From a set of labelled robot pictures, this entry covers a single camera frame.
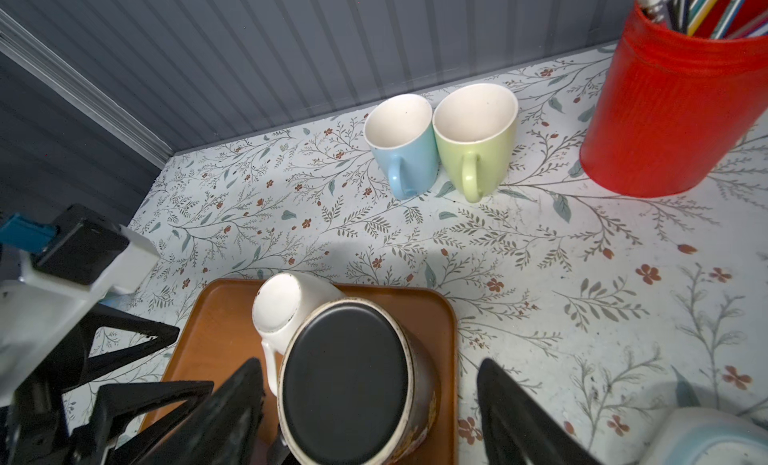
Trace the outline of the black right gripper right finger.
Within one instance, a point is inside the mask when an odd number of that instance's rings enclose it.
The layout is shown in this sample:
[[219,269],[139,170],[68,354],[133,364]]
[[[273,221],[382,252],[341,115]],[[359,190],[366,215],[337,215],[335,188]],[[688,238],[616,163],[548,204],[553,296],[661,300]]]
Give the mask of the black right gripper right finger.
[[596,464],[495,361],[477,375],[485,453],[490,464]]

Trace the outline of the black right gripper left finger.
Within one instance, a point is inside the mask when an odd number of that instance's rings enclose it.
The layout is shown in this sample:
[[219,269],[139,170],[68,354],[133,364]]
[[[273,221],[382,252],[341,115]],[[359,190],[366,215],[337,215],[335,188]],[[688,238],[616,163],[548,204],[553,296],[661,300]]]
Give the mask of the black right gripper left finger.
[[249,464],[263,418],[260,361],[250,358],[142,464]]

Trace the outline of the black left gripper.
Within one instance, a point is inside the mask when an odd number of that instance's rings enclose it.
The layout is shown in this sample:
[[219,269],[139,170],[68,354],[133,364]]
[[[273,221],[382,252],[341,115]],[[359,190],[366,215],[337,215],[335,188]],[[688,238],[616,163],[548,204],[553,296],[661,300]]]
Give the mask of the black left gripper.
[[[93,351],[97,333],[136,342]],[[212,381],[104,385],[88,424],[70,435],[63,395],[176,342],[176,326],[95,305],[13,392],[1,409],[3,464],[137,464],[212,393]],[[123,445],[135,418],[174,409]]]

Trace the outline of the orange plastic tray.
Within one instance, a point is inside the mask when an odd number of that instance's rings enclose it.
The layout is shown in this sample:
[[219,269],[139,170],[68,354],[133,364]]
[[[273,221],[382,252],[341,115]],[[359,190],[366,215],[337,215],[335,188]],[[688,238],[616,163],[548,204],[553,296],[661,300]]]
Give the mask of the orange plastic tray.
[[[197,299],[163,380],[221,386],[247,359],[264,358],[251,319],[261,280],[218,279]],[[441,385],[436,423],[402,464],[456,464],[458,454],[457,320],[441,294],[426,288],[339,284],[348,296],[371,300],[414,334],[430,353]]]

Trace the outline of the white mug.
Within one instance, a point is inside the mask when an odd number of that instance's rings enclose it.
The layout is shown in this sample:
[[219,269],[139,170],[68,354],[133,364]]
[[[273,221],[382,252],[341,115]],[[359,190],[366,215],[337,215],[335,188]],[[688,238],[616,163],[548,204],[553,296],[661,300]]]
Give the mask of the white mug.
[[308,273],[281,272],[259,288],[252,306],[252,322],[261,337],[266,376],[278,396],[276,356],[284,355],[303,321],[323,304],[345,297],[325,279]]

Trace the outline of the black patterned mug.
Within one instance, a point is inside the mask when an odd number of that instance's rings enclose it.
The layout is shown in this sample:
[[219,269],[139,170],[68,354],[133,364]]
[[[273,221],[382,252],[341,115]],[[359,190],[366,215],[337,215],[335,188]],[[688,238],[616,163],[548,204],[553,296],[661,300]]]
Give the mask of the black patterned mug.
[[286,350],[279,431],[300,464],[394,464],[428,437],[440,408],[423,343],[366,299],[328,302]]

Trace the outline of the light green mug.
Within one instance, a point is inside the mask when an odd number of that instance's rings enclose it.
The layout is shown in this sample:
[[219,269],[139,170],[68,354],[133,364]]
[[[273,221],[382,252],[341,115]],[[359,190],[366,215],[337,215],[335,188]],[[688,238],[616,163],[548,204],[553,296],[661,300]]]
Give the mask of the light green mug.
[[515,94],[494,83],[463,86],[436,107],[432,124],[440,160],[468,202],[490,195],[506,177],[518,112]]

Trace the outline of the light blue mug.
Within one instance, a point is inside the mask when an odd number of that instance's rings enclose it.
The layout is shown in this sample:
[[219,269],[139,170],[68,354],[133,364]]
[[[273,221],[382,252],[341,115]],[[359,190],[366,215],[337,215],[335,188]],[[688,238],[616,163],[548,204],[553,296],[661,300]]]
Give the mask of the light blue mug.
[[365,120],[365,141],[399,200],[428,191],[437,179],[440,161],[432,115],[426,98],[401,94],[380,103]]

